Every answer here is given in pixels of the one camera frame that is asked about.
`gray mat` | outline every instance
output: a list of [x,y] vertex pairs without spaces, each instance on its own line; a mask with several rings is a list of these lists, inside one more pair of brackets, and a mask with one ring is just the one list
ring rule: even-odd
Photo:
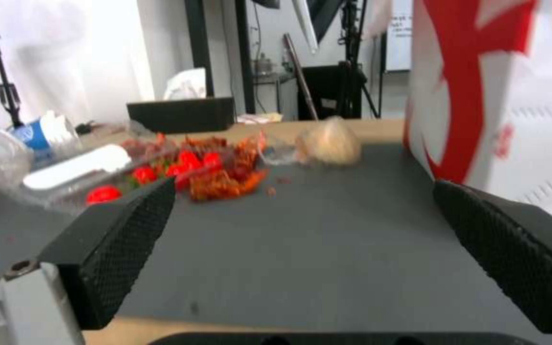
[[[179,197],[119,314],[308,331],[499,332],[552,344],[459,245],[431,187],[401,146],[381,145],[364,148],[355,168],[273,168],[243,199]],[[68,221],[1,203],[0,273]]]

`tripod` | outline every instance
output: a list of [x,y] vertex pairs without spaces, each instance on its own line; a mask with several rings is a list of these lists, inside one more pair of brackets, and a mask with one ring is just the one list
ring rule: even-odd
[[4,106],[4,109],[10,114],[11,122],[14,128],[22,127],[23,123],[18,117],[18,112],[20,111],[20,99],[18,98],[18,92],[13,83],[9,83],[7,79],[6,69],[4,68],[4,63],[1,59],[1,49],[0,49],[0,75],[1,81],[0,84],[0,102]]
[[367,4],[368,0],[363,0],[361,20],[359,22],[359,27],[361,29],[355,26],[357,22],[357,0],[346,0],[346,3],[342,7],[342,37],[340,37],[338,43],[345,46],[346,60],[340,61],[338,64],[341,70],[342,85],[340,86],[340,93],[338,96],[337,114],[343,118],[349,118],[353,115],[353,96],[355,95],[357,87],[361,87],[361,90],[368,99],[368,104],[370,104],[374,116],[376,118],[380,116],[376,111],[370,92],[366,87],[368,78],[363,74],[363,71],[357,63],[359,59],[359,47],[361,45],[361,30],[366,17]]

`cardboard box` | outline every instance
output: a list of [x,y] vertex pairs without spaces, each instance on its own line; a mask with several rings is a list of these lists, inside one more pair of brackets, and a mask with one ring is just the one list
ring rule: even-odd
[[405,145],[433,178],[552,212],[552,0],[415,0]]

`metal screw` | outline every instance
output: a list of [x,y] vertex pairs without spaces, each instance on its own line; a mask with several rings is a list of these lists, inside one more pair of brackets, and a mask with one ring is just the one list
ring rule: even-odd
[[4,273],[4,279],[6,281],[13,280],[18,277],[22,277],[27,273],[33,272],[40,268],[40,263],[32,258],[29,260],[23,260],[11,265],[10,269]]

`whiteboard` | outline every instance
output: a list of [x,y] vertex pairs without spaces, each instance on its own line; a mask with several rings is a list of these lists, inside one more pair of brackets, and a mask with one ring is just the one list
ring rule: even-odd
[[385,72],[410,69],[412,2],[413,0],[393,1],[391,22],[386,32]]

